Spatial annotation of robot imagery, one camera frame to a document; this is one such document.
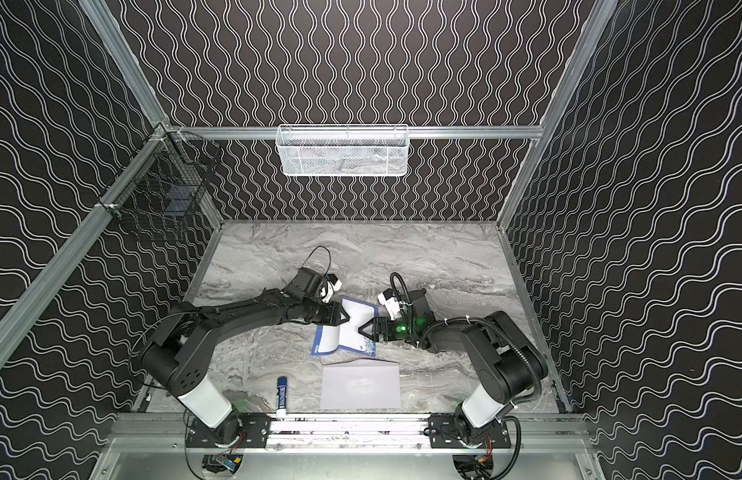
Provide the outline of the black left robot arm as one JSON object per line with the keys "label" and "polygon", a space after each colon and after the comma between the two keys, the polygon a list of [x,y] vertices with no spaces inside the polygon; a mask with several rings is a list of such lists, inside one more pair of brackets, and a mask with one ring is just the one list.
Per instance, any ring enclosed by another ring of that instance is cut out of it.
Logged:
{"label": "black left robot arm", "polygon": [[217,345],[286,323],[343,325],[349,314],[335,299],[341,287],[335,274],[301,267],[286,286],[247,300],[203,307],[184,303],[159,323],[138,363],[207,428],[220,430],[233,421],[236,409],[208,377]]}

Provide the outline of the floral blue white letter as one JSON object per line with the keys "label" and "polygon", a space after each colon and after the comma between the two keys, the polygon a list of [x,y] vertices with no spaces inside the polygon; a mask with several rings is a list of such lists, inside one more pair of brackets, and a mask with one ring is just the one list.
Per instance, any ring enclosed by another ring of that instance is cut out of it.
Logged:
{"label": "floral blue white letter", "polygon": [[313,356],[327,356],[338,350],[351,353],[376,356],[376,343],[357,334],[356,328],[378,314],[378,308],[364,301],[344,297],[345,308],[351,314],[351,320],[341,326],[318,326],[316,329],[312,352]]}

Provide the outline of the white envelope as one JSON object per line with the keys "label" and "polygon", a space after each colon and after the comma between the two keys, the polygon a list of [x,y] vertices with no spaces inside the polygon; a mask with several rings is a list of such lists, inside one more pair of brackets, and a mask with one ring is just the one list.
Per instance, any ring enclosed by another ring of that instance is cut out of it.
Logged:
{"label": "white envelope", "polygon": [[358,359],[323,367],[322,410],[394,410],[400,407],[398,363]]}

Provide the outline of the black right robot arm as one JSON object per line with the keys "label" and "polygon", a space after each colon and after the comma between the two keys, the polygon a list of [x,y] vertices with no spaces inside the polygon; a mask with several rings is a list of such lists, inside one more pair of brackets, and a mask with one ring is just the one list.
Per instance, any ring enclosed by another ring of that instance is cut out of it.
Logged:
{"label": "black right robot arm", "polygon": [[368,340],[400,341],[430,353],[462,352],[478,379],[455,416],[467,430],[480,430],[518,405],[534,402],[548,376],[536,346],[504,311],[483,317],[438,318],[424,289],[391,287],[379,296],[385,315],[363,321],[358,333]]}

